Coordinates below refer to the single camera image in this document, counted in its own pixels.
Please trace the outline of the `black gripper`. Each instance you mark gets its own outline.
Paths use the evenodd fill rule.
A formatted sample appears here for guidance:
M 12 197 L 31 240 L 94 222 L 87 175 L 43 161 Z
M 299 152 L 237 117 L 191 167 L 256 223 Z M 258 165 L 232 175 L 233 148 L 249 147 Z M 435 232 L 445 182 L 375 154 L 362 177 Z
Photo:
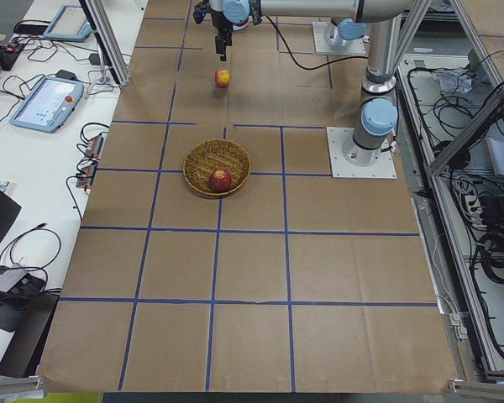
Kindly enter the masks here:
M 227 48 L 232 45 L 233 25 L 226 19 L 222 11 L 212 10 L 212 24 L 217 30 L 215 36 L 216 54 L 222 62 L 227 60 Z

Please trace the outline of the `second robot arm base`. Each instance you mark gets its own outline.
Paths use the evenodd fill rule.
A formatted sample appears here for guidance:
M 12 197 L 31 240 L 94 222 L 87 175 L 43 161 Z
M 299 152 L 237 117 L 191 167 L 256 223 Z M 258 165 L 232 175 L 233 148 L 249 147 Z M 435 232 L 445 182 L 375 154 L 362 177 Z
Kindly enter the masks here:
M 367 28 L 368 24 L 355 22 L 352 18 L 332 18 L 323 37 L 331 46 L 343 46 L 346 42 L 361 39 Z

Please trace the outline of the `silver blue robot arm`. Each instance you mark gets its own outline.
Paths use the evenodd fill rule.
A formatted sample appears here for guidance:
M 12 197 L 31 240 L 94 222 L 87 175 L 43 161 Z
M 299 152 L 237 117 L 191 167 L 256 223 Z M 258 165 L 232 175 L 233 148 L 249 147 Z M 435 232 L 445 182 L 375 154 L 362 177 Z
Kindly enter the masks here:
M 199 24 L 206 14 L 218 31 L 215 50 L 226 60 L 226 48 L 232 44 L 234 27 L 263 17 L 331 17 L 337 21 L 351 18 L 370 25 L 370 44 L 361 87 L 360 117 L 351 137 L 344 141 L 342 154 L 351 164 L 371 166 L 379 158 L 383 141 L 394 132 L 399 117 L 392 91 L 396 42 L 399 35 L 403 1 L 201 1 L 194 8 Z

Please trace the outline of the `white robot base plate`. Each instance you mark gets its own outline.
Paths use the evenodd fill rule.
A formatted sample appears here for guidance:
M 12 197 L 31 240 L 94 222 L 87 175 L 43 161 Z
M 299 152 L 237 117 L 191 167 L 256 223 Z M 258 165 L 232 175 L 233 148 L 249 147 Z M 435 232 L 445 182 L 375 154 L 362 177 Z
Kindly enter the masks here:
M 395 180 L 396 168 L 386 140 L 375 150 L 360 148 L 353 128 L 326 127 L 331 175 L 334 179 Z

